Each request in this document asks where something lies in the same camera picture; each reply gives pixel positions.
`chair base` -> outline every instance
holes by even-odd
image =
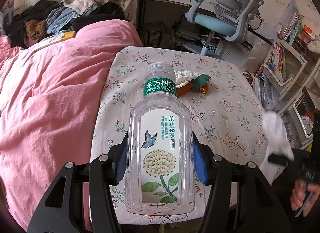
[[[190,43],[186,43],[184,45],[184,47],[187,49],[187,50],[190,50],[191,52],[195,53],[195,54],[198,54],[198,55],[202,55],[201,52],[203,50],[205,50],[206,47],[201,47],[201,46],[197,46],[197,45],[193,45],[193,44],[190,44]],[[222,57],[220,57],[219,55],[207,50],[205,56],[209,56],[209,57],[212,57],[212,58],[216,58],[216,59],[219,59],[219,60],[224,60]]]

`green bottle label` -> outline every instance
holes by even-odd
[[[143,96],[152,92],[168,92],[177,96],[177,86],[168,78],[152,78],[144,84]]]

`yellow book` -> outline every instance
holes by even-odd
[[[279,71],[280,71],[280,73],[281,73],[281,75],[282,75],[282,69],[283,69],[283,56],[281,57],[281,62],[280,62],[280,65],[279,65]]]
[[[48,47],[52,44],[71,39],[75,35],[76,35],[75,31],[68,31],[68,32],[64,32],[64,33],[58,33],[56,35],[45,38],[34,47],[33,52],[41,50],[41,49]]]

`blue chair seat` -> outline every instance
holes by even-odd
[[[236,27],[204,14],[195,13],[193,21],[225,36],[233,36],[236,33]]]

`green leaf illustration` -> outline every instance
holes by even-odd
[[[177,191],[177,190],[178,190],[178,186],[175,187],[171,193],[173,193],[173,192],[175,192],[175,191]]]
[[[144,192],[153,192],[155,191],[159,186],[162,186],[161,184],[155,182],[155,181],[150,181],[146,182],[144,185],[141,186],[141,191]]]
[[[165,192],[165,191],[158,191],[156,193],[154,193],[153,195],[158,195],[158,196],[164,196],[164,195],[167,195],[168,193]]]
[[[160,203],[174,203],[175,198],[172,196],[165,196],[160,200]]]
[[[172,175],[168,181],[168,186],[174,186],[179,182],[179,173]]]

